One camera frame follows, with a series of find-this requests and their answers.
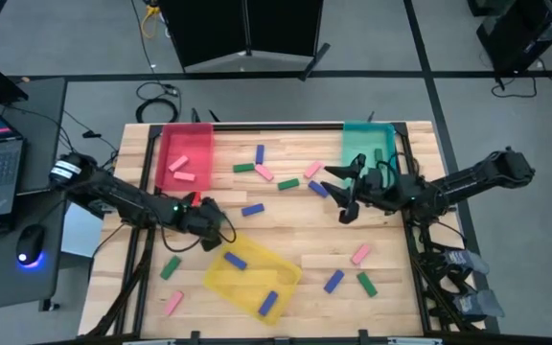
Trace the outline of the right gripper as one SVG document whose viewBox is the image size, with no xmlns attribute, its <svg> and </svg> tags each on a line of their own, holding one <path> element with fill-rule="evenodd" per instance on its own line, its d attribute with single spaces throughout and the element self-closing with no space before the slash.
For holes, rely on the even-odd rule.
<svg viewBox="0 0 552 345">
<path fill-rule="evenodd" d="M 391 178 L 395 177 L 395 170 L 386 161 L 378 160 L 374 168 L 368 168 L 367 173 L 362 175 L 365 168 L 366 156 L 360 153 L 346 167 L 326 166 L 328 173 L 345 180 L 350 179 L 350 186 L 346 189 L 335 186 L 332 183 L 322 181 L 322 187 L 329 193 L 336 204 L 342 208 L 339 213 L 339 221 L 349 224 L 356 220 L 359 212 L 359 202 L 366 206 L 376 207 L 379 199 L 391 186 Z"/>
</svg>

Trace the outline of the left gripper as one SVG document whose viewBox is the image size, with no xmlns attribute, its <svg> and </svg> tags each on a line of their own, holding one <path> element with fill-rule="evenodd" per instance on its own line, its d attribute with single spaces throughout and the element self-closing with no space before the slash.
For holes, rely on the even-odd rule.
<svg viewBox="0 0 552 345">
<path fill-rule="evenodd" d="M 197 236 L 202 249 L 209 252 L 223 242 L 220 227 L 224 221 L 225 216 L 216 201 L 205 197 L 198 206 L 192 206 L 184 213 L 182 230 Z"/>
</svg>

